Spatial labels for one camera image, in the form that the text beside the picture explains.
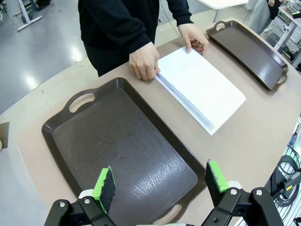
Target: person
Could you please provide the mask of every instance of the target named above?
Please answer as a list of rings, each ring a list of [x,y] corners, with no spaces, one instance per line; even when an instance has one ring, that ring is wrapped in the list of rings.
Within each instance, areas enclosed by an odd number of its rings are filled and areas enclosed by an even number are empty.
[[[277,17],[283,0],[258,0],[249,21],[249,27],[261,34]]]
[[[191,42],[205,53],[209,44],[190,20],[187,0],[167,0],[187,52]],[[151,80],[159,54],[154,46],[159,0],[79,0],[81,39],[87,56],[101,76],[129,61],[138,79]]]

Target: sleeve cuff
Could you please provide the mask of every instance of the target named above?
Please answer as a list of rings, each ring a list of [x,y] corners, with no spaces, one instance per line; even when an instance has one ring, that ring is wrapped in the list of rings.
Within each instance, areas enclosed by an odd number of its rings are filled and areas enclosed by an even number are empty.
[[[127,49],[129,53],[133,53],[150,42],[151,40],[147,34],[143,32],[128,45]]]
[[[182,24],[193,24],[193,22],[190,20],[190,16],[185,15],[177,18],[177,26]]]

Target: right hand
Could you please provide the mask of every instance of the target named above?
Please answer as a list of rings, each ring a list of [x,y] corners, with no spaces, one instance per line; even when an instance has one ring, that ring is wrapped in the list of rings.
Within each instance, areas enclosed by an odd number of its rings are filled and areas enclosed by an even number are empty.
[[[275,0],[269,0],[268,5],[273,7],[275,4]]]
[[[158,68],[159,53],[154,44],[149,42],[145,46],[130,53],[129,64],[137,79],[151,80],[154,79]]]

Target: stack of paper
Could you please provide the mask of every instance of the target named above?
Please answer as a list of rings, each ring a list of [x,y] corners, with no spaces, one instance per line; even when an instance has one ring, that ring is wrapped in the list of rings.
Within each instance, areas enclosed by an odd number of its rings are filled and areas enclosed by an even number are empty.
[[[158,62],[156,79],[214,134],[243,104],[245,96],[198,52],[185,47]]]

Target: table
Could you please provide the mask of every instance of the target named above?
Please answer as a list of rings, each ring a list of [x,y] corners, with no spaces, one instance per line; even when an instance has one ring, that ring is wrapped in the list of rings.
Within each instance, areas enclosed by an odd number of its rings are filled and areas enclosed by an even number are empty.
[[[218,16],[221,14],[221,10],[223,8],[243,5],[249,2],[249,0],[198,0],[198,1],[210,8],[216,9],[216,14],[213,22],[217,22]]]
[[[160,57],[164,57],[182,46],[184,42],[178,38],[158,47],[158,52]],[[292,135],[301,111],[301,76],[287,63],[287,82],[278,92],[271,93],[213,43],[210,43],[204,57],[246,97],[242,106],[212,136],[158,81],[137,80],[131,74],[128,63],[96,79],[87,89],[97,88],[116,77],[126,78],[204,166],[208,159],[218,161],[227,180],[239,181],[250,192],[266,184]],[[90,71],[91,65],[84,65],[74,73],[85,75]],[[66,102],[67,99],[37,118],[21,132],[18,139],[25,165],[48,209],[57,199],[76,200],[41,133],[42,124],[60,111]],[[206,188],[190,203],[180,222],[201,225],[212,208]]]
[[[279,7],[279,11],[281,11],[282,13],[284,13],[290,20],[290,24],[288,26],[288,29],[284,32],[284,34],[281,36],[280,40],[277,42],[277,44],[275,45],[275,49],[279,50],[280,47],[284,46],[287,41],[289,40],[289,38],[291,37],[291,35],[293,34],[294,30],[296,29],[296,27],[301,27],[301,18],[298,19],[294,19],[286,10],[285,10],[286,6],[280,6]],[[299,53],[297,54],[297,56],[294,58],[294,60],[292,61],[292,66],[293,68],[296,68],[298,66],[298,64],[301,62],[301,51],[299,51]]]

